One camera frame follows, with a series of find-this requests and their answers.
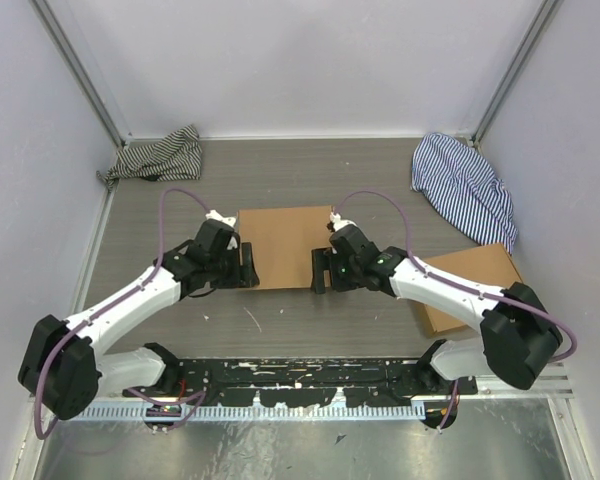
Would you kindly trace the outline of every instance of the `striped cloth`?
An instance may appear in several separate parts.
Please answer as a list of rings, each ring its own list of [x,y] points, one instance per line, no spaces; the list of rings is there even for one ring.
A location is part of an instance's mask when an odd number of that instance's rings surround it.
[[[152,182],[198,180],[202,170],[200,137],[193,125],[170,133],[152,145],[121,148],[106,175],[96,172],[109,191],[119,178],[142,178]]]
[[[427,135],[413,154],[411,187],[469,238],[513,250],[518,230],[511,195],[474,149],[441,133]]]

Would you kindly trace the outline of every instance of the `cardboard box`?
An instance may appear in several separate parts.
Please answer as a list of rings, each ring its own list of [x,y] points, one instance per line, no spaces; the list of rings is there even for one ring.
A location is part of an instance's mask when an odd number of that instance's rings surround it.
[[[328,247],[332,208],[297,207],[240,210],[238,229],[253,245],[259,290],[310,288],[311,250]]]
[[[454,275],[487,285],[510,287],[513,282],[522,281],[511,256],[500,243],[425,258],[424,261]],[[411,303],[422,318],[425,330],[430,336],[469,328],[460,320],[429,305]]]

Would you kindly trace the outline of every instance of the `striped towel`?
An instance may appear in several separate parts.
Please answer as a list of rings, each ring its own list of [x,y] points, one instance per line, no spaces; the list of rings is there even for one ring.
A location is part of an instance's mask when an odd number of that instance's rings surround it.
[[[142,178],[151,182],[198,180],[202,169],[200,137],[193,125],[170,133],[152,145],[121,148],[106,175],[96,172],[109,191],[119,178]]]
[[[441,133],[427,135],[413,154],[411,187],[469,238],[513,250],[518,230],[511,195],[474,149]]]

